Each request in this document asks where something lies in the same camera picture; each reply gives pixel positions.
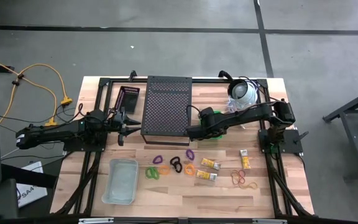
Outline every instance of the black floor stripe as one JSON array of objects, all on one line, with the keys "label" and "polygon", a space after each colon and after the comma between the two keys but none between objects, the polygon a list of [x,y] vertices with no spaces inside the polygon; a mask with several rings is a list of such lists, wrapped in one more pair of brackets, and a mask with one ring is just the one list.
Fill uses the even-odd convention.
[{"label": "black floor stripe", "polygon": [[258,34],[258,29],[225,28],[153,28],[153,27],[69,27],[69,26],[8,26],[0,25],[0,30],[26,31],[65,31],[65,32],[189,32],[189,33],[225,33]]},{"label": "black floor stripe", "polygon": [[267,78],[273,78],[274,77],[273,67],[272,67],[272,62],[270,61],[269,48],[267,47],[266,34],[264,32],[265,26],[264,26],[264,21],[262,19],[262,13],[260,11],[258,0],[254,0],[254,6],[255,6],[255,13],[256,13],[256,20],[258,22],[258,28],[260,31],[259,37],[260,37],[260,44],[262,46],[262,53],[264,56],[266,75]]},{"label": "black floor stripe", "polygon": [[358,35],[358,30],[295,30],[247,28],[158,28],[158,27],[82,27],[82,26],[12,26],[0,25],[0,30],[62,31],[62,32],[190,32],[224,34],[283,34],[283,35]]},{"label": "black floor stripe", "polygon": [[286,35],[358,35],[358,30],[288,30],[288,29],[265,29],[266,34]]}]

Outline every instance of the purple rubber band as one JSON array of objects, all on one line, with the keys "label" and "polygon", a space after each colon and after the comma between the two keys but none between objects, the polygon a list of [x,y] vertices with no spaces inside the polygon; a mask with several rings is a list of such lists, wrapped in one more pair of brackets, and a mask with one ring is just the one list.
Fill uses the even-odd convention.
[{"label": "purple rubber band", "polygon": [[153,164],[160,164],[162,163],[162,156],[158,155],[153,159]]},{"label": "purple rubber band", "polygon": [[195,158],[194,152],[193,152],[191,149],[187,149],[187,150],[186,150],[186,157],[187,157],[189,160],[193,161],[194,158]]}]

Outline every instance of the plug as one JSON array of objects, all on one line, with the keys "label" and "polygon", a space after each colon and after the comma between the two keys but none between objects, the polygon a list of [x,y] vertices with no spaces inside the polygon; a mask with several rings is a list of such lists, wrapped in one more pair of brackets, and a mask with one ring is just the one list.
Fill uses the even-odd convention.
[{"label": "plug", "polygon": [[69,104],[72,103],[72,102],[73,102],[73,99],[71,99],[71,98],[68,97],[68,96],[65,96],[65,97],[63,98],[63,100],[60,102],[60,104],[63,105],[63,106],[67,106],[67,105],[69,105]]},{"label": "plug", "polygon": [[57,122],[55,122],[54,118],[50,118],[49,122],[45,123],[45,126],[53,126],[53,125],[57,125]]}]

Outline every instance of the white sign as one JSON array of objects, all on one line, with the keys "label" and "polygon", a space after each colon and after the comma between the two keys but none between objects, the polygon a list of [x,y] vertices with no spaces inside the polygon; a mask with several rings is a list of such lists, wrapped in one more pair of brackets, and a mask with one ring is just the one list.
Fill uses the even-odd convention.
[{"label": "white sign", "polygon": [[[33,169],[33,172],[40,173],[44,172],[42,169],[41,162],[35,162],[33,164],[23,167],[22,169]],[[47,189],[45,187],[36,187],[27,184],[16,184],[16,189],[18,198],[17,203],[19,204],[19,208],[48,195]]]}]

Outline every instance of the yellow box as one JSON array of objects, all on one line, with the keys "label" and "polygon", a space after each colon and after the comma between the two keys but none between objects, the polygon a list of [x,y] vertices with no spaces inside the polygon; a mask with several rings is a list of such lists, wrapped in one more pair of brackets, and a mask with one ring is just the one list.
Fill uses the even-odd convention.
[{"label": "yellow box", "polygon": [[243,169],[251,169],[249,164],[248,151],[246,149],[240,150],[241,164]]},{"label": "yellow box", "polygon": [[196,177],[198,178],[205,179],[205,180],[212,180],[212,181],[215,181],[217,176],[218,176],[217,174],[212,174],[201,170],[197,170],[197,174],[196,174]]},{"label": "yellow box", "polygon": [[213,168],[216,170],[219,170],[221,168],[221,165],[218,164],[217,162],[214,162],[212,160],[205,159],[205,158],[203,158],[203,160],[201,161],[201,165],[209,167],[209,168]]}]

